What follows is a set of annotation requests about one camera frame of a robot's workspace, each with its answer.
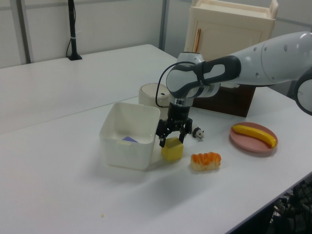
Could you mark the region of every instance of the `purple object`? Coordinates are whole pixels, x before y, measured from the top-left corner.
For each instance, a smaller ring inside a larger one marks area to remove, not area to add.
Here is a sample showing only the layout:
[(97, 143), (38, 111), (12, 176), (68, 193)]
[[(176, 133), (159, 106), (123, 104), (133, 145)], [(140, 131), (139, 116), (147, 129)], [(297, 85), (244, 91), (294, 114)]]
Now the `purple object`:
[(125, 137), (124, 139), (122, 139), (122, 140), (127, 140), (127, 141), (132, 141), (132, 142), (138, 143), (136, 140), (132, 139), (132, 138), (129, 137), (129, 136), (126, 136), (126, 137)]

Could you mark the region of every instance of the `toy banana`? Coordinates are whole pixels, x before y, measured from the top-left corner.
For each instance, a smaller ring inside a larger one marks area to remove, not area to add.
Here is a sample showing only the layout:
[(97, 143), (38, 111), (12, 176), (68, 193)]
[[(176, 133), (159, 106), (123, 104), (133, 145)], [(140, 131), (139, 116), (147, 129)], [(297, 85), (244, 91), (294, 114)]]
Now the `toy banana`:
[(268, 134), (262, 130), (252, 128), (252, 127), (248, 127), (248, 126), (244, 126), (244, 125), (239, 125), (239, 124), (234, 125), (232, 127), (232, 129), (236, 133), (241, 133), (241, 134), (262, 140), (265, 143), (271, 145), (271, 148), (274, 148), (276, 146), (276, 139), (272, 135), (270, 135), (270, 134)]

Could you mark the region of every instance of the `black cable stand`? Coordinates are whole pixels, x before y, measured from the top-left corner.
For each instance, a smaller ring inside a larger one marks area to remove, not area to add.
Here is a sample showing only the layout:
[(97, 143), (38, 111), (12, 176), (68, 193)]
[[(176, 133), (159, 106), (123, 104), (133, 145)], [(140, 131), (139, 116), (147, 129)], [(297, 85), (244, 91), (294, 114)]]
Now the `black cable stand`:
[(69, 44), (72, 44), (72, 54), (71, 56), (67, 56), (69, 60), (80, 60), (82, 57), (77, 53), (77, 45), (76, 45), (76, 31), (75, 31), (75, 23), (76, 23), (76, 9), (74, 0), (68, 0), (68, 11), (69, 11), (69, 25), (70, 25), (70, 41), (67, 46), (66, 56), (68, 52)]

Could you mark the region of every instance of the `white wall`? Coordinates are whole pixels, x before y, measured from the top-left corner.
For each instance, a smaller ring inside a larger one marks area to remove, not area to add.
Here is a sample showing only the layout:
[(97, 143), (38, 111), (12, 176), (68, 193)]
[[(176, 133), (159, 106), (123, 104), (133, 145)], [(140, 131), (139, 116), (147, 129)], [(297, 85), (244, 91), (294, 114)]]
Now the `white wall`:
[[(227, 0), (241, 4), (269, 7), (271, 0)], [(311, 31), (311, 0), (277, 0), (279, 9), (272, 38), (287, 33)], [(168, 0), (163, 50), (177, 57), (184, 50), (188, 26), (188, 11), (192, 0)], [(271, 86), (272, 89), (287, 95), (291, 82)]]
[(0, 1), (0, 68), (26, 63), (19, 18), (13, 12), (17, 12), (13, 1)]
[[(75, 0), (80, 55), (152, 44), (159, 46), (162, 0)], [(32, 62), (65, 57), (70, 38), (67, 0), (25, 0)]]

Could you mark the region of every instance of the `wooden cabinet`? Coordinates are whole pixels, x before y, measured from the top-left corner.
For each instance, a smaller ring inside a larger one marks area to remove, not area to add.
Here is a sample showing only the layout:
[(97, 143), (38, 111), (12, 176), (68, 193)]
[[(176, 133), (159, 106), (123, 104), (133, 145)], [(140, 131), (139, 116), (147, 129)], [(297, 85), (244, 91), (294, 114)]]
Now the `wooden cabinet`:
[[(193, 0), (184, 51), (201, 53), (209, 61), (268, 40), (277, 10), (276, 0), (272, 0), (269, 8)], [(196, 98), (193, 106), (245, 117), (254, 90), (249, 86), (228, 88), (221, 84), (215, 96)]]

